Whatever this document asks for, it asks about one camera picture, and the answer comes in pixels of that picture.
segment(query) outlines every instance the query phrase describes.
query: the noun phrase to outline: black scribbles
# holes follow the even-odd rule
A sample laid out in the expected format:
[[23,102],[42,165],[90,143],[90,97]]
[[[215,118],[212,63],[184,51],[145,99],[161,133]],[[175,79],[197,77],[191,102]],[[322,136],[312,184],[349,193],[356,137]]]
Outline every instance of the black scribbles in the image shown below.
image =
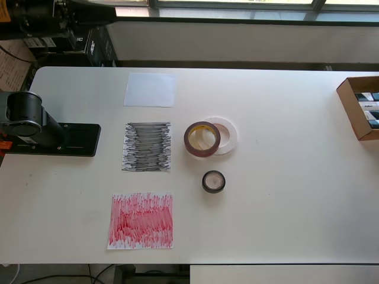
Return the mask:
[[152,172],[170,168],[171,122],[127,123],[122,170]]

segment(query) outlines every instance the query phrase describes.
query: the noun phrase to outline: black equipment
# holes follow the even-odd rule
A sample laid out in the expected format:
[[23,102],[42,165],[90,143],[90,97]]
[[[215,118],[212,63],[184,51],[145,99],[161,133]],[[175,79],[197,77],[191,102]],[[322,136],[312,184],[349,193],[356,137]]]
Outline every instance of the black equipment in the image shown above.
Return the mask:
[[32,92],[0,93],[0,133],[12,142],[6,153],[93,157],[100,130],[98,124],[57,123]]
[[114,7],[84,0],[0,0],[0,40],[69,37],[116,19]]
[[[0,41],[70,37],[116,19],[114,7],[86,0],[0,0]],[[92,157],[100,130],[98,124],[57,123],[32,92],[0,92],[0,143],[7,145],[6,153]]]

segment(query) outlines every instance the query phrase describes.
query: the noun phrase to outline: brown cardboard box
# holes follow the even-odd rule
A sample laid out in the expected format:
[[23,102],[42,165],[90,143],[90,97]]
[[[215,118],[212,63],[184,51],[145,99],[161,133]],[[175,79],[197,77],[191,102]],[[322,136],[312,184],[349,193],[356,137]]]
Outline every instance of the brown cardboard box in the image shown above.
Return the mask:
[[379,139],[379,129],[371,128],[355,97],[355,93],[363,92],[379,92],[379,76],[349,77],[337,88],[339,98],[358,140],[376,140]]
[[[35,60],[22,40],[0,41],[0,44],[14,56],[28,61]],[[30,65],[0,50],[0,91],[19,91],[23,87]]]

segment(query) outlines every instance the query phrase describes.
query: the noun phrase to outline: red scribbles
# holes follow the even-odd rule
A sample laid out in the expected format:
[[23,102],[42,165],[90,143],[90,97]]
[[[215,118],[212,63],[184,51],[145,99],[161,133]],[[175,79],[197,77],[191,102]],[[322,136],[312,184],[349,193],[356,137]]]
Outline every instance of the red scribbles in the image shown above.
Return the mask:
[[171,193],[113,196],[109,249],[170,248],[172,242]]

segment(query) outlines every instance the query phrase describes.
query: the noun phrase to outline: tape roll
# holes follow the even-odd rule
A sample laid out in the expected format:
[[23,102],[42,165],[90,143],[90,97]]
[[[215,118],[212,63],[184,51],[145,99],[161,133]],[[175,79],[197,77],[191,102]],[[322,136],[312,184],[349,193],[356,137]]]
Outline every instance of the tape roll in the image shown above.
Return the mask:
[[[202,148],[196,149],[193,145],[190,143],[190,136],[194,131],[198,130],[209,130],[211,133],[214,135],[214,144],[210,146],[208,149]],[[187,130],[184,133],[184,145],[187,151],[189,151],[192,155],[195,155],[197,157],[209,157],[213,155],[217,149],[219,148],[221,142],[221,135],[219,130],[215,125],[212,123],[206,122],[206,121],[200,121],[200,122],[195,122],[191,124]]]
[[201,183],[206,192],[218,193],[224,189],[226,181],[222,173],[211,170],[203,176]]
[[[220,117],[210,117],[204,121],[212,123],[214,126],[218,128],[220,128],[219,125],[221,125],[221,127],[224,127],[229,132],[228,142],[223,146],[219,146],[219,149],[215,152],[215,155],[224,155],[226,153],[229,153],[236,147],[238,141],[237,130],[230,121]],[[201,149],[206,149],[209,148],[209,145],[207,144],[207,142],[204,141],[203,135],[204,131],[196,131],[196,142]]]

